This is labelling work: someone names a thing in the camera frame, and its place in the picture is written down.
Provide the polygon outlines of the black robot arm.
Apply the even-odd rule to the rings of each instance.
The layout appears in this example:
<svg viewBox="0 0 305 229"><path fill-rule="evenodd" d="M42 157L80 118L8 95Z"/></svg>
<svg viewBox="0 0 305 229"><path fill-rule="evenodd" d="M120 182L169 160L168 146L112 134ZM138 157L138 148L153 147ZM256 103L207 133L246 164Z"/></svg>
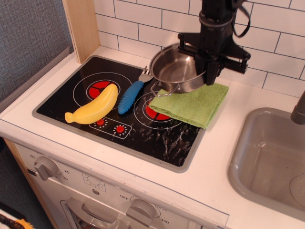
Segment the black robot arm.
<svg viewBox="0 0 305 229"><path fill-rule="evenodd" d="M242 4L242 0L204 0L200 32L178 34L179 52L194 58L196 73L203 76L206 85L214 84L224 68L239 73L247 69L251 55L233 40L237 11L250 16Z"/></svg>

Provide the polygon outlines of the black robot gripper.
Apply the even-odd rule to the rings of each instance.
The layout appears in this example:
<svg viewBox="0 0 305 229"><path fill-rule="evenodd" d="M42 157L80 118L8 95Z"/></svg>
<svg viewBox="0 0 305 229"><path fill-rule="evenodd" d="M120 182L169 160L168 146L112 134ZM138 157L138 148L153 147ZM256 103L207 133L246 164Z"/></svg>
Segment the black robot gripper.
<svg viewBox="0 0 305 229"><path fill-rule="evenodd" d="M199 33L181 32L179 51L195 60L197 76L206 72L206 84L213 85L223 68L245 73L251 55L233 40L234 22L203 23Z"/></svg>

